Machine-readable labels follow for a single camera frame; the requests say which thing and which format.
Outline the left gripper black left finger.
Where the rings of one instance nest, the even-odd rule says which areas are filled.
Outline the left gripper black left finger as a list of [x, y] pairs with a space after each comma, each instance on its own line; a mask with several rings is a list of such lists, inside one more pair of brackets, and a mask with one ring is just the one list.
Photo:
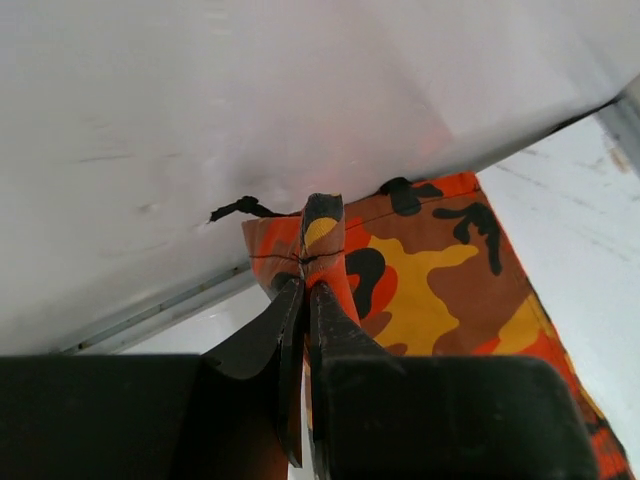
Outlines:
[[1, 361], [5, 479], [284, 479], [302, 463], [302, 280], [202, 355]]

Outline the orange camouflage trousers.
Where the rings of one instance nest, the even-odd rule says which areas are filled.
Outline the orange camouflage trousers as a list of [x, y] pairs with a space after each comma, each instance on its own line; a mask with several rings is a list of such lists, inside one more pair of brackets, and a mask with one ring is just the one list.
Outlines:
[[346, 315], [393, 354], [546, 361], [577, 403], [600, 477], [632, 477], [474, 174], [397, 177], [351, 204], [315, 193], [294, 213], [245, 196], [210, 218], [235, 212], [247, 215], [244, 239], [265, 291], [295, 276], [308, 286], [325, 282]]

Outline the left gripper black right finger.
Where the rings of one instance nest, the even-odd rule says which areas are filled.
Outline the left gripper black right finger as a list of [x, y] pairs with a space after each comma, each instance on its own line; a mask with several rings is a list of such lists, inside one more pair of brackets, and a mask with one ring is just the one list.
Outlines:
[[321, 479], [595, 479], [559, 373], [528, 356], [395, 356], [310, 294], [313, 454]]

